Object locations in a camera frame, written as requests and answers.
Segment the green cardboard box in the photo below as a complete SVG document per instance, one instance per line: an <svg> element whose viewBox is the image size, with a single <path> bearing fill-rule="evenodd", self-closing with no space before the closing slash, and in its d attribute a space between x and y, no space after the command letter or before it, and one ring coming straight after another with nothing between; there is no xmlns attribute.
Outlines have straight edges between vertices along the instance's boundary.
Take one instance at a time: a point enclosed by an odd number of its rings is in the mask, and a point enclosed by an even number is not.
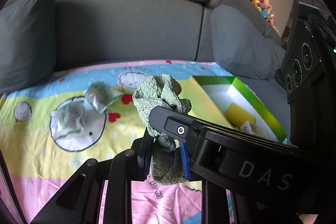
<svg viewBox="0 0 336 224"><path fill-rule="evenodd" d="M237 77L191 76L183 91L190 115L285 143L288 134L255 93Z"/></svg>

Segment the yellow sponge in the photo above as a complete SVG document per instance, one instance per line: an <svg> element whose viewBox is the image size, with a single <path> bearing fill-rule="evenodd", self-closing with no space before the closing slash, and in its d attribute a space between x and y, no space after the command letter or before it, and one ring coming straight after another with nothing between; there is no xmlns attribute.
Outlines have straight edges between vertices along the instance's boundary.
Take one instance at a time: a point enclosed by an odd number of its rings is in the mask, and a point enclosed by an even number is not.
<svg viewBox="0 0 336 224"><path fill-rule="evenodd" d="M236 128L239 128L244 122L250 121L255 124L256 118L240 107L236 103L231 103L228 109L224 112L226 120L233 124Z"/></svg>

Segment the green fuzzy sock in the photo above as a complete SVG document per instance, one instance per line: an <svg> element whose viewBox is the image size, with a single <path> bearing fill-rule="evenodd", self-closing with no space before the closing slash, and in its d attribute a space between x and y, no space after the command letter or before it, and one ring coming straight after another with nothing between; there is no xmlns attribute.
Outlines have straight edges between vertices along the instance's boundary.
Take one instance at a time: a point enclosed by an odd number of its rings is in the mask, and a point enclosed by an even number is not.
<svg viewBox="0 0 336 224"><path fill-rule="evenodd" d="M182 87L170 75L152 75L133 93L133 103L138 115L146 125L148 134L154 138L151 155L151 176L162 185L186 182L190 173L187 160L183 160L182 148L175 144L177 126L165 129L168 118L186 115L191 102L180 98Z"/></svg>

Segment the grey sofa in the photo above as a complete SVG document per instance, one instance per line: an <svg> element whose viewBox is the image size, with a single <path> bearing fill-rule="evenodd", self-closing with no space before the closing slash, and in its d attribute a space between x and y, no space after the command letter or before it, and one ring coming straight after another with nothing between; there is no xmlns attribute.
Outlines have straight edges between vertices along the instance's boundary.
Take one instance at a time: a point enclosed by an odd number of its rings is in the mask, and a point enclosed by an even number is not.
<svg viewBox="0 0 336 224"><path fill-rule="evenodd" d="M87 64L216 62L248 82L282 80L280 36L248 0L6 0L1 92Z"/></svg>

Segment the cartoon print bedsheet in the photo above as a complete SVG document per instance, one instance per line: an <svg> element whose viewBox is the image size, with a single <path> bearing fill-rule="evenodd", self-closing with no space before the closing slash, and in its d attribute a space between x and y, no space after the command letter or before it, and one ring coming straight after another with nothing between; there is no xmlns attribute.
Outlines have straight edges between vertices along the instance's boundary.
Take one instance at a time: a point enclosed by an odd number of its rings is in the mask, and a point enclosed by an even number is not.
<svg viewBox="0 0 336 224"><path fill-rule="evenodd" d="M113 158L143 136L145 125L132 94L149 76L171 75L191 98L190 77L228 81L224 96L249 111L259 127L265 106L255 88L234 85L215 63L140 61L94 65L54 74L48 83L1 98L1 152L27 221L86 160Z"/></svg>

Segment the clear green-print packet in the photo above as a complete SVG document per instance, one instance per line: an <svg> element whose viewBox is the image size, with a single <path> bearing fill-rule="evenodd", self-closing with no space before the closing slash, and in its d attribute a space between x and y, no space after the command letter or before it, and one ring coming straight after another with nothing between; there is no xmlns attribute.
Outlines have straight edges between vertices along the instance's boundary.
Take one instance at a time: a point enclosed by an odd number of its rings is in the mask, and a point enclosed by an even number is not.
<svg viewBox="0 0 336 224"><path fill-rule="evenodd" d="M98 112L103 113L110 105L114 104L123 93L103 81L94 82L85 92L84 97Z"/></svg>
<svg viewBox="0 0 336 224"><path fill-rule="evenodd" d="M54 119L54 140L72 139L84 134L86 111L83 101L72 101L56 110Z"/></svg>

